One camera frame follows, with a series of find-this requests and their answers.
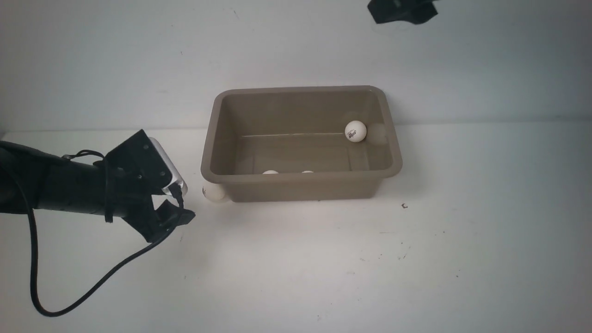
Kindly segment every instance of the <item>white wall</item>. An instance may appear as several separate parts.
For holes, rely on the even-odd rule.
[[[592,2],[10,0],[0,130],[206,126],[227,89],[371,84],[398,123],[592,119]]]

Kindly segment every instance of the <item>white ball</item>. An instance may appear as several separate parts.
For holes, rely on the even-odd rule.
[[[226,197],[226,191],[224,187],[219,184],[212,184],[211,182],[204,181],[204,186],[201,188],[201,192],[204,197],[212,202],[222,201]]]
[[[366,140],[374,146],[384,146],[388,143],[387,128],[384,124],[371,124],[368,126]]]
[[[350,121],[345,127],[345,137],[351,142],[360,142],[366,137],[366,125],[361,121]]]

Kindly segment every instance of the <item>white surface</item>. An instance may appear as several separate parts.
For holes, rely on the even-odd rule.
[[[7,139],[61,155],[132,133]],[[397,133],[403,170],[371,200],[213,204],[200,193],[205,130],[148,131],[187,180],[195,220],[48,319],[29,300],[26,218],[0,215],[0,331],[592,331],[592,123]],[[50,310],[144,246],[120,219],[37,217]]]
[[[0,130],[206,127],[232,88],[370,84],[396,123],[592,118],[592,1],[0,2]]]
[[[345,137],[351,142],[360,142],[366,137],[366,125],[359,120],[350,121],[345,126]]]

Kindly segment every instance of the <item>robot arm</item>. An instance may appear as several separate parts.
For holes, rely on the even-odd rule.
[[[122,217],[147,242],[159,239],[173,222],[186,225],[195,213],[166,200],[154,209],[152,195],[171,195],[187,186],[158,141],[141,130],[93,165],[0,141],[0,213],[27,212],[11,177],[19,176],[34,209]]]

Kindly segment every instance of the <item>plastic bin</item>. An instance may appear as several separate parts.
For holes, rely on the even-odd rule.
[[[344,135],[352,120],[368,128],[359,143]],[[240,89],[214,101],[201,173],[236,202],[333,200],[372,197],[402,165],[376,87]]]

